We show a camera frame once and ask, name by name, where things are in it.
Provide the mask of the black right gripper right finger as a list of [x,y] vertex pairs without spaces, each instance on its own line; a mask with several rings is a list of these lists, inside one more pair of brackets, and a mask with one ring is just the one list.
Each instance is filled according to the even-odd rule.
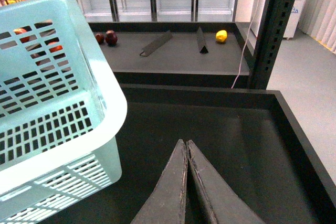
[[192,140],[187,141],[186,147],[197,197],[207,223],[264,223]]

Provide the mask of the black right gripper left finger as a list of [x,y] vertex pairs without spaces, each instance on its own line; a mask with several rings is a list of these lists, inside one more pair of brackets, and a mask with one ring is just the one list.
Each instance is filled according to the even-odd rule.
[[178,140],[154,190],[131,222],[184,223],[187,172],[186,145]]

